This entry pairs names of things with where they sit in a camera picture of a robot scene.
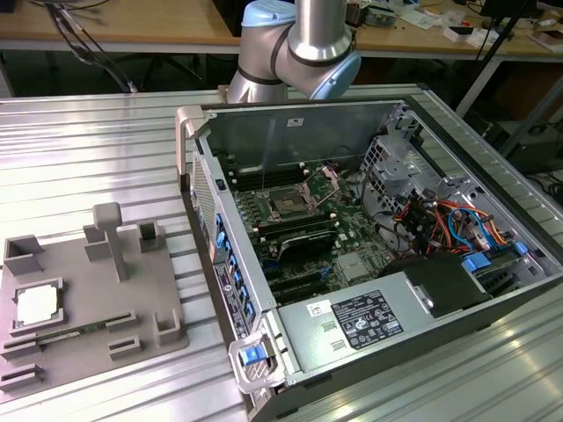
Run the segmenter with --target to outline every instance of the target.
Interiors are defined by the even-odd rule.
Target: warning label
[[[356,350],[403,332],[379,290],[335,303],[333,312],[348,343]]]

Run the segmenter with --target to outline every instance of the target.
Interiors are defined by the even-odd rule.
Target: aluminum extrusion table
[[[461,119],[416,85],[347,96],[412,95],[560,243],[563,215]],[[0,244],[82,236],[91,206],[117,200],[125,224],[165,227],[188,348],[0,405],[0,420],[246,420],[176,185],[174,112],[214,92],[0,102]],[[449,171],[449,156],[433,156]],[[286,417],[287,421],[562,420],[563,289],[461,338]]]

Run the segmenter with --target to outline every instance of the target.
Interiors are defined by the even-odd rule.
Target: sticker
[[[289,119],[288,120],[288,127],[299,127],[303,125],[304,118],[300,119]]]
[[[227,272],[227,267],[225,264],[221,264],[214,266],[214,269],[219,288],[221,288],[221,293],[223,294],[223,302],[229,313],[231,324],[235,328],[236,336],[237,338],[245,338],[248,335],[248,329],[246,328],[243,314],[240,311],[237,296],[230,284],[230,276]]]
[[[310,303],[307,305],[307,309],[309,310],[309,315],[311,315],[311,317],[318,317],[319,315],[332,311],[331,301],[326,299],[324,301]]]
[[[348,343],[356,350],[403,332],[379,290],[335,303],[332,308]]]

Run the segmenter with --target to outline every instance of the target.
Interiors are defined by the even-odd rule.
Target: paper
[[[409,24],[413,24],[425,30],[434,26],[438,21],[438,19],[432,16],[428,16],[424,13],[420,13],[419,11],[414,10],[403,11],[403,14],[401,14],[400,17]]]

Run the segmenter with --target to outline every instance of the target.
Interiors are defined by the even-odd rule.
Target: electronic equipment
[[[479,15],[491,18],[491,21],[483,22],[483,27],[491,29],[497,33],[501,33],[503,29],[502,20],[504,18],[512,18],[522,7],[522,1],[517,0],[486,0],[481,8]],[[541,11],[536,7],[536,2],[528,2],[521,18],[539,18]]]
[[[16,0],[1,0],[0,13],[13,13],[16,9]]]
[[[561,247],[410,97],[182,107],[177,158],[254,421],[487,327],[563,277]]]

